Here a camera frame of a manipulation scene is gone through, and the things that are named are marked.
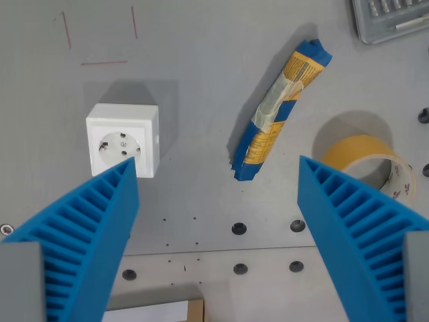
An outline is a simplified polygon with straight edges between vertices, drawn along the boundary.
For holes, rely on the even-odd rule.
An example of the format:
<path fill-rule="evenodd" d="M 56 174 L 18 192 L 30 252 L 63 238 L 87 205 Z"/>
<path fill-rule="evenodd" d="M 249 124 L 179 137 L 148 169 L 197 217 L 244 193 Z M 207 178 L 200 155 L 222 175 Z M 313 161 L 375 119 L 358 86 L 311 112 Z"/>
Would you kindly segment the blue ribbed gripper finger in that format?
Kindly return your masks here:
<path fill-rule="evenodd" d="M 135 159 L 64 195 L 4 243 L 41 247 L 45 321 L 101 321 L 139 210 Z"/>
<path fill-rule="evenodd" d="M 428 231 L 428 220 L 306 156 L 298 206 L 349 321 L 405 321 L 404 238 Z"/>

